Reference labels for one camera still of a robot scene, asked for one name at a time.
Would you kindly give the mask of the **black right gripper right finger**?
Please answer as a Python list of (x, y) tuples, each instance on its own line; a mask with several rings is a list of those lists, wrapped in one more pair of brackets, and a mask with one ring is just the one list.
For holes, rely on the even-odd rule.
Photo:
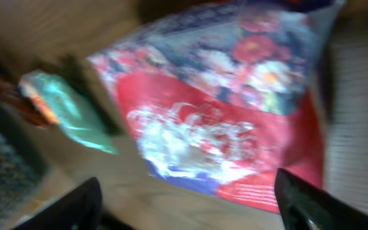
[(286, 230), (368, 230), (368, 215), (338, 201), (293, 173), (277, 170), (275, 197)]

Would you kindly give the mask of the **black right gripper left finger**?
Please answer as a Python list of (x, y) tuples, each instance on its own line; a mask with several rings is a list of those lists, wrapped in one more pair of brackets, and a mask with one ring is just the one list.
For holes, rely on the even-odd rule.
[(97, 229), (101, 211), (102, 191), (93, 177), (14, 230), (72, 230), (75, 226), (81, 230)]

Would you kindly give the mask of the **teal wet wipes pack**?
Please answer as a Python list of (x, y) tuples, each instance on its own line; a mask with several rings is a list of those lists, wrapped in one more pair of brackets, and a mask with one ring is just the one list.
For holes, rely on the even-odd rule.
[(116, 155), (111, 137), (105, 131), (93, 106), (56, 74), (36, 70), (20, 79), (35, 86), (59, 120), (59, 128), (73, 141), (89, 148)]

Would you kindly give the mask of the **orange tissue pack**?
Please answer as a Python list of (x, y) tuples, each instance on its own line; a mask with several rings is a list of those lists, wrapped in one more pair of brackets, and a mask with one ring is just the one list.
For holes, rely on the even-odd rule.
[(57, 116), (53, 113), (53, 110), (48, 106), (47, 102), (42, 98), (42, 94), (35, 86), (33, 86), (28, 80), (21, 80), (19, 86), (21, 88), (21, 92), (30, 99), (31, 103), (49, 124), (59, 124)]

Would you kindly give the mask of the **red and purple snack pack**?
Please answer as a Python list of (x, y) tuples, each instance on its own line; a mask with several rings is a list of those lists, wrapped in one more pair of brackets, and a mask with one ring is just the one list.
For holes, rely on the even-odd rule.
[(311, 85), (342, 1), (225, 1), (89, 58), (150, 173), (277, 213), (277, 170), (323, 186)]

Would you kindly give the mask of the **brown red snack bar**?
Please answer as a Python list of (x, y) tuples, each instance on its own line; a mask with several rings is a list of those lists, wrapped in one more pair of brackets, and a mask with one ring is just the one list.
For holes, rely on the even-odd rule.
[(11, 75), (0, 62), (0, 101), (26, 121), (37, 127), (48, 128), (50, 123), (22, 95), (19, 87), (11, 81)]

